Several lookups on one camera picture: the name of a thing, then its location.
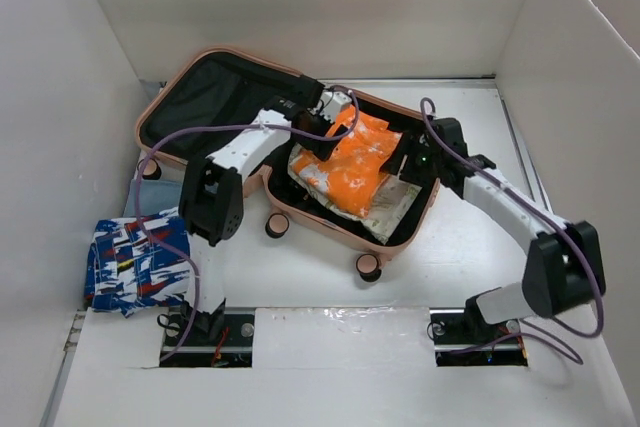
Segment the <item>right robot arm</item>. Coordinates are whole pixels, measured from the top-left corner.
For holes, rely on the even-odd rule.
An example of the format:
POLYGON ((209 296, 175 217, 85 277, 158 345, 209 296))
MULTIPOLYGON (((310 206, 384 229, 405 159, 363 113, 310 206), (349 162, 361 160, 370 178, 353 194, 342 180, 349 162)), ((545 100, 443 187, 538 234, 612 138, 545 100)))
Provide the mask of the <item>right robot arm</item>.
POLYGON ((598 337, 604 327, 604 269, 597 230, 586 221, 571 223, 524 196, 496 164, 467 150, 460 123, 428 115, 421 127, 401 135, 390 171, 423 186, 430 180, 488 215, 526 255, 523 277, 466 301, 462 328, 473 340, 494 334, 499 323, 559 314, 593 302, 596 325, 574 335, 598 337))

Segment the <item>pink suitcase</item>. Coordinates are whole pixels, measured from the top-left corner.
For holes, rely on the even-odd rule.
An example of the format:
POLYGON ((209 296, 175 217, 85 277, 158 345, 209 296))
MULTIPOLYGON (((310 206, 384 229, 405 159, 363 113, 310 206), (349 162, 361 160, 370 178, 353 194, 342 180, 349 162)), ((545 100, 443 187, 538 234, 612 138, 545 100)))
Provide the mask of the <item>pink suitcase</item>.
MULTIPOLYGON (((254 112, 255 101, 273 95, 310 107, 329 87, 300 72, 237 50, 209 49, 186 65, 144 111, 136 124, 136 139, 151 156, 182 166, 186 172, 187 160, 195 150, 207 141, 219 147, 232 134, 175 138, 176 132, 187 127, 246 121, 254 112)), ((353 106, 356 114, 364 112, 385 120, 394 132, 402 134, 424 124, 415 112, 406 108, 360 91, 353 93, 359 105, 349 107, 353 106)), ((250 174, 243 189, 244 199, 263 189, 272 206, 265 224, 269 236, 282 237, 292 223, 316 230, 357 250, 356 269, 360 277, 376 281, 385 263, 413 241, 435 200, 440 181, 420 187, 409 212, 383 245, 364 227, 325 210, 289 176, 288 159, 295 144, 289 141, 281 145, 250 174)))

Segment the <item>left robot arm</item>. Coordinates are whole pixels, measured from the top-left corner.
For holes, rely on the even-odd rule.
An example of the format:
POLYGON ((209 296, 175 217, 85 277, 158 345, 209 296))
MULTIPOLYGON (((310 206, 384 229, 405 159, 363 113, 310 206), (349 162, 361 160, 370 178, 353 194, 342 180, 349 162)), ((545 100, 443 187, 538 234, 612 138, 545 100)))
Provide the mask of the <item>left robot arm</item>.
POLYGON ((178 212, 188 234, 212 247, 231 238, 244 215, 244 193, 250 174, 281 145, 294 141, 318 160, 326 161, 339 141, 356 127, 355 120, 341 125, 337 116, 348 106, 359 105, 352 90, 328 88, 329 101, 310 107, 282 95, 253 103, 254 112, 240 123, 194 126, 174 134, 222 135, 232 138, 219 147, 207 141, 187 160, 178 212))

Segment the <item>light blue denim garment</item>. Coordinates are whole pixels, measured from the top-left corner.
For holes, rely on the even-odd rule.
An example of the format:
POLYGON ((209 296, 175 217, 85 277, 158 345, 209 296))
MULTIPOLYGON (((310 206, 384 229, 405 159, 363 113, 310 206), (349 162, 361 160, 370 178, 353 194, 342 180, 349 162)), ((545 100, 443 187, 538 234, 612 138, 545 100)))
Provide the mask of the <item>light blue denim garment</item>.
MULTIPOLYGON (((135 217, 135 189, 137 180, 130 182, 123 217, 135 217)), ((141 216, 157 214, 177 207, 180 201, 182 184, 166 180, 142 180, 139 192, 141 216)))

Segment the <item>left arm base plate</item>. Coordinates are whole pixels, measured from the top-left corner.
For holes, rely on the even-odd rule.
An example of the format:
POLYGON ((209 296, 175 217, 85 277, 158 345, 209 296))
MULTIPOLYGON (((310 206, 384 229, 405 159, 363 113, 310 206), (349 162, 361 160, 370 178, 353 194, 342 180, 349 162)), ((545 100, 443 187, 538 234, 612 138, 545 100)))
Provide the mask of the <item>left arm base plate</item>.
POLYGON ((159 366, 163 368, 250 368, 253 357, 255 311, 229 309, 218 336, 213 340, 193 328, 185 343, 169 359, 162 357, 171 352, 181 338, 178 330, 183 322, 176 310, 161 314, 157 320, 164 334, 159 366))

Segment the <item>blue white red shorts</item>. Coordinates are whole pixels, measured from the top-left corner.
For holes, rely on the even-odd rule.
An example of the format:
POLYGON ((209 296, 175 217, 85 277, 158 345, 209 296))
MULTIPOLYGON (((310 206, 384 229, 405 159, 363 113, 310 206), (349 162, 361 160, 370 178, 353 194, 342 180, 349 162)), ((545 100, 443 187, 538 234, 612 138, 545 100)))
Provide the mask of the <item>blue white red shorts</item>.
POLYGON ((168 248, 190 253, 176 207, 142 218, 97 222, 87 257, 85 302, 97 312, 125 317, 152 307, 178 306, 190 281, 187 261, 168 248))

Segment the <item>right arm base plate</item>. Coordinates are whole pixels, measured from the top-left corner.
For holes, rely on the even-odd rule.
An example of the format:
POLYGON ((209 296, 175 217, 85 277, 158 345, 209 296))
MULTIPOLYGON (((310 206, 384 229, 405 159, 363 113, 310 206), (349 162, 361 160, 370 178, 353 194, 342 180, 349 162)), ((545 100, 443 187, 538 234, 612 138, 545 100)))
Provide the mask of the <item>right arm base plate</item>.
POLYGON ((472 328, 463 309, 429 311, 427 335, 434 344, 437 367, 527 367, 517 320, 472 328))

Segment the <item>orange white patterned garment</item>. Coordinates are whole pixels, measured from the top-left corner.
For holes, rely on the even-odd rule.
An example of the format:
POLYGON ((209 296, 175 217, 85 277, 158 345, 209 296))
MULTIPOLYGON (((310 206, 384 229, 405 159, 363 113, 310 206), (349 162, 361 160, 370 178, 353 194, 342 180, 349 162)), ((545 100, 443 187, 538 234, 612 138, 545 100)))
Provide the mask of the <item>orange white patterned garment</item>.
POLYGON ((353 220, 367 217, 373 199, 389 175, 383 165, 397 148, 402 134, 389 129, 389 123, 353 106, 340 112, 328 134, 341 127, 354 130, 342 138, 326 161, 296 145, 288 160, 290 177, 321 205, 353 220))

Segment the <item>cream green printed jacket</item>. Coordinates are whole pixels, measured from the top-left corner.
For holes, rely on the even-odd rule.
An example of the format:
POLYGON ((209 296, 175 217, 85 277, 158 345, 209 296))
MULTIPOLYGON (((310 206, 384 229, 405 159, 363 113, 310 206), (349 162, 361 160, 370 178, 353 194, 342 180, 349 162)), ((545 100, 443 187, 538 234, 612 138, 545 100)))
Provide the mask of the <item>cream green printed jacket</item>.
POLYGON ((367 216, 360 218, 338 208, 323 194, 323 190, 316 189, 294 172, 295 162, 302 160, 304 154, 307 154, 307 151, 299 144, 293 146, 288 159, 289 176, 325 210, 336 214, 339 218, 354 221, 357 226, 364 227, 383 245, 387 244, 421 191, 420 187, 403 182, 397 176, 391 176, 382 183, 374 195, 367 216))

